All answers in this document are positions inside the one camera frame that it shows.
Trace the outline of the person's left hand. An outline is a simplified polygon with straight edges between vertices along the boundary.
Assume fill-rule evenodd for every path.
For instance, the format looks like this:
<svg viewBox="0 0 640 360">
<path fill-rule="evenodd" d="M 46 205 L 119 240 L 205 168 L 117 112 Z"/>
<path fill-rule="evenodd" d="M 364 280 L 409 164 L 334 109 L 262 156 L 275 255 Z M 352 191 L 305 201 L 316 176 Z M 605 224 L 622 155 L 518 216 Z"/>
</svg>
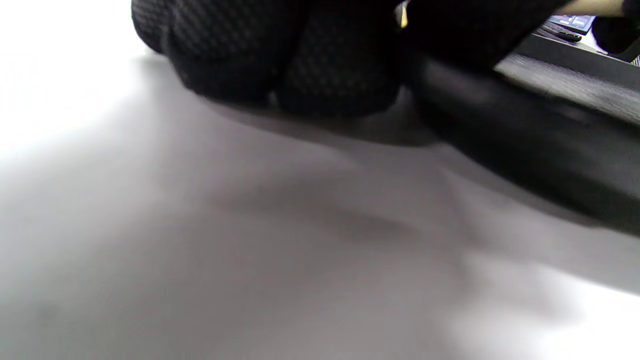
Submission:
<svg viewBox="0 0 640 360">
<path fill-rule="evenodd" d="M 403 50 L 491 71 L 566 0 L 133 0 L 138 37 L 185 88 L 297 116 L 386 111 L 403 83 Z"/>
</svg>

